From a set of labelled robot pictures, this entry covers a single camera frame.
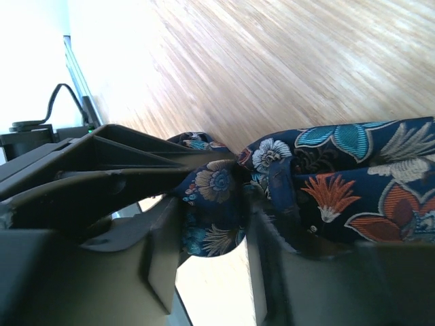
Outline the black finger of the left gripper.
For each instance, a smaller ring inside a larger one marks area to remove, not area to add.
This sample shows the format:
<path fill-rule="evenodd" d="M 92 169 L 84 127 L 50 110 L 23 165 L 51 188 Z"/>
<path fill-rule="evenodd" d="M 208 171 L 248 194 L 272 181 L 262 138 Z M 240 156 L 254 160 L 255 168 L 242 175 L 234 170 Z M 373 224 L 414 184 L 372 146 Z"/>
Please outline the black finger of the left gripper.
<path fill-rule="evenodd" d="M 225 149 L 203 150 L 108 124 L 80 139 L 46 143 L 1 165 L 1 196 L 12 197 L 59 179 L 109 177 L 92 186 L 135 197 L 169 192 L 192 171 L 217 160 L 234 161 Z"/>
<path fill-rule="evenodd" d="M 94 171 L 25 169 L 1 182 L 1 229 L 58 230 L 75 242 L 88 227 L 134 202 L 171 191 L 179 168 Z"/>

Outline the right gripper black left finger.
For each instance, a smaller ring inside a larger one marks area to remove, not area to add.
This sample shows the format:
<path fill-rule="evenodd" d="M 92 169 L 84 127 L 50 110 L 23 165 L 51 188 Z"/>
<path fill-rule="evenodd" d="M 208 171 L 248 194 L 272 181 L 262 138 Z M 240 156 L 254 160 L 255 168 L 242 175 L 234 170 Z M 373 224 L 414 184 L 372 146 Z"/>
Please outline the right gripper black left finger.
<path fill-rule="evenodd" d="M 1 232 L 2 325 L 166 325 L 183 207 L 150 210 L 77 245 L 48 230 Z"/>

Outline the navy floral tie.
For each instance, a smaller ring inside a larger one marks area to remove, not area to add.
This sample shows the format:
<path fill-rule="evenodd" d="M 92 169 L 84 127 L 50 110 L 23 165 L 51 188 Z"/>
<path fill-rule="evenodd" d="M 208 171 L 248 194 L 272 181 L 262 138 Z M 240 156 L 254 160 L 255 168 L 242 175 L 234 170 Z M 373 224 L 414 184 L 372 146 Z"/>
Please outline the navy floral tie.
<path fill-rule="evenodd" d="M 292 225 L 339 244 L 434 242 L 434 118 L 276 132 L 192 171 L 183 250 L 217 257 L 245 237 L 249 195 L 278 237 Z"/>

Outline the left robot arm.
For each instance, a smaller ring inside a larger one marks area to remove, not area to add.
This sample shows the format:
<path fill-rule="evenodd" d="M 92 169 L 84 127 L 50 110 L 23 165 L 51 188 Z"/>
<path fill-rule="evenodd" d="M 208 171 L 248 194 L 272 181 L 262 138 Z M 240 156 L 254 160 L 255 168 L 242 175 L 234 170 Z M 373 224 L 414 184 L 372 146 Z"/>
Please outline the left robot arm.
<path fill-rule="evenodd" d="M 83 243 L 111 227 L 112 214 L 167 193 L 194 169 L 234 155 L 214 143 L 186 146 L 118 124 L 100 125 L 88 97 L 82 125 L 15 122 L 1 135 L 1 228 L 56 230 Z"/>

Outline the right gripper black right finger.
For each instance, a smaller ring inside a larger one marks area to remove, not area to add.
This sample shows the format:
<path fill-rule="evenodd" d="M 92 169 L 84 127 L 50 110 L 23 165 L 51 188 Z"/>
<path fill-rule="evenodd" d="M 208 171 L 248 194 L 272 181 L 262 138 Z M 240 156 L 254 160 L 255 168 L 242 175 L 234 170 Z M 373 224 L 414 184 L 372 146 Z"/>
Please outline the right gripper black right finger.
<path fill-rule="evenodd" d="M 258 325 L 433 325 L 434 246 L 328 242 L 290 223 L 284 239 L 265 202 L 248 208 Z"/>

